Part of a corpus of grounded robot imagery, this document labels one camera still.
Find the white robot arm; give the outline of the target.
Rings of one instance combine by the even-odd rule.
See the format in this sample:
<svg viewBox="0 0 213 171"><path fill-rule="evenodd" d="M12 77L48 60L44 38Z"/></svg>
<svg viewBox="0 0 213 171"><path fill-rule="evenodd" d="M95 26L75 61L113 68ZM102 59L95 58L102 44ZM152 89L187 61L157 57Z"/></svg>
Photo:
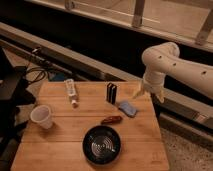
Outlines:
<svg viewBox="0 0 213 171"><path fill-rule="evenodd" d="M180 49L174 42L151 46L141 55L145 72L134 98L145 92L164 102L165 77L170 76L204 96L213 99L213 66L187 61L179 57Z"/></svg>

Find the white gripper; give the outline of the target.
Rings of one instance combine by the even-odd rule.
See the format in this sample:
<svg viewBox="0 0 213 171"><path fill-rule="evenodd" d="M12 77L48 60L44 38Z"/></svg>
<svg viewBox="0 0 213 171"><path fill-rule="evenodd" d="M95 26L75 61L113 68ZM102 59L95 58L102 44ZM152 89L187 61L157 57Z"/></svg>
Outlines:
<svg viewBox="0 0 213 171"><path fill-rule="evenodd" d="M156 94L157 99L164 103L164 81L162 78L155 77L143 77L143 87L140 87L133 95L133 98L137 98L144 94L144 90Z"/></svg>

